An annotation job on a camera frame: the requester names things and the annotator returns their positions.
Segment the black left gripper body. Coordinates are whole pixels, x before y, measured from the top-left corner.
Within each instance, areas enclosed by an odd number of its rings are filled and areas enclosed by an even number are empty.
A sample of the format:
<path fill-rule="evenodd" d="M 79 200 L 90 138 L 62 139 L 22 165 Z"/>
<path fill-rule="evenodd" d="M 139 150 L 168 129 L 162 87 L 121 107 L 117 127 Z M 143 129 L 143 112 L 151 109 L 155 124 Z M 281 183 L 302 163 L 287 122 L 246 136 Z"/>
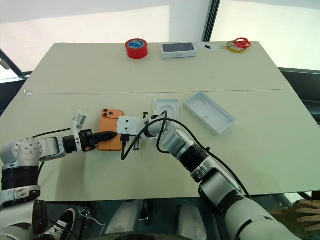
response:
<path fill-rule="evenodd" d="M 90 152 L 97 148 L 97 141 L 91 129 L 80 131 L 80 142 L 83 152 Z"/>

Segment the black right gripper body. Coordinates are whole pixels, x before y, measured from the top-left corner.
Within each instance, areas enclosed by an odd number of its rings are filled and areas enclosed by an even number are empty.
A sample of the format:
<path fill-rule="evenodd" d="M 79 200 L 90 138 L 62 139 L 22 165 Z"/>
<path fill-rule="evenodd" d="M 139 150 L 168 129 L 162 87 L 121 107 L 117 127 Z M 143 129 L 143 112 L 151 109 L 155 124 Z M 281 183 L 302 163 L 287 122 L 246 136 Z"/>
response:
<path fill-rule="evenodd" d="M 143 119 L 146 119 L 148 117 L 148 112 L 143 113 Z M 134 144 L 133 150 L 138 151 L 139 150 L 139 144 L 140 144 L 140 138 L 138 138 Z"/>

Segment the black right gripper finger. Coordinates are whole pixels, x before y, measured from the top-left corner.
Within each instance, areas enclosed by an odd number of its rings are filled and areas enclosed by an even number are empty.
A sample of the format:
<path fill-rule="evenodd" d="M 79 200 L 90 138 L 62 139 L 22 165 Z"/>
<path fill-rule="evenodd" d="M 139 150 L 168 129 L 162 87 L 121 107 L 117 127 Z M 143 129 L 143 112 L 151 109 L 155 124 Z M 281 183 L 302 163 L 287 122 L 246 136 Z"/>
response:
<path fill-rule="evenodd" d="M 125 147 L 127 145 L 127 142 L 129 141 L 130 136 L 128 134 L 121 134 L 120 136 L 120 141 L 121 141 L 121 145 L 122 145 L 122 150 L 125 150 Z"/>

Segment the bystander bare hand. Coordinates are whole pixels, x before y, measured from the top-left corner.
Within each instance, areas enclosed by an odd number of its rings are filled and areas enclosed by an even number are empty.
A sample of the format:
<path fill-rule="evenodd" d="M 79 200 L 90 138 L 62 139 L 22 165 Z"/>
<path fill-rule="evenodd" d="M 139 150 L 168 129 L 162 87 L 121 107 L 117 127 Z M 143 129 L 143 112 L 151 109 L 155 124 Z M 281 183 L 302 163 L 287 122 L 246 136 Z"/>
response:
<path fill-rule="evenodd" d="M 306 214 L 306 216 L 301 216 L 297 218 L 298 222 L 301 223 L 311 223 L 311 222 L 319 222 L 320 221 L 320 204 L 308 201 L 308 200 L 300 200 L 298 201 L 302 208 L 298 208 L 296 210 L 297 213 Z"/>

